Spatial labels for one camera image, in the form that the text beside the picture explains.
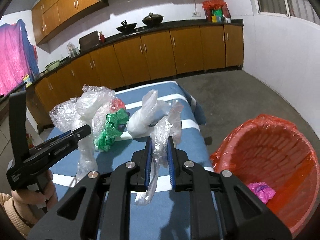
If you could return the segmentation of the beige sleeve forearm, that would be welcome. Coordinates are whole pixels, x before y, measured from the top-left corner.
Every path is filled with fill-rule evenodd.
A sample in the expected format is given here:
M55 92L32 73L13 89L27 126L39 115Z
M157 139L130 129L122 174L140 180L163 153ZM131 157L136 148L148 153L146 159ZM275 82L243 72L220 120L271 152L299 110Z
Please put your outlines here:
M28 207L26 211L17 211L14 206L13 197L6 193L1 193L1 206L14 227L24 238L26 238L31 228L38 221L31 208Z

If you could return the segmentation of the left hand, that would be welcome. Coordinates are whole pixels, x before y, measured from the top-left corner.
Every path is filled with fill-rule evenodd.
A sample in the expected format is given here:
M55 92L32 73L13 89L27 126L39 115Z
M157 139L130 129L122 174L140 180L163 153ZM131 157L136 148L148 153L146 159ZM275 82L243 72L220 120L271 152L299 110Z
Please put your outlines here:
M46 172L48 183L43 193L30 190L12 191L14 206L17 211L26 211L29 205L46 204L47 209L51 209L57 203L56 188L53 183L53 174L51 170Z

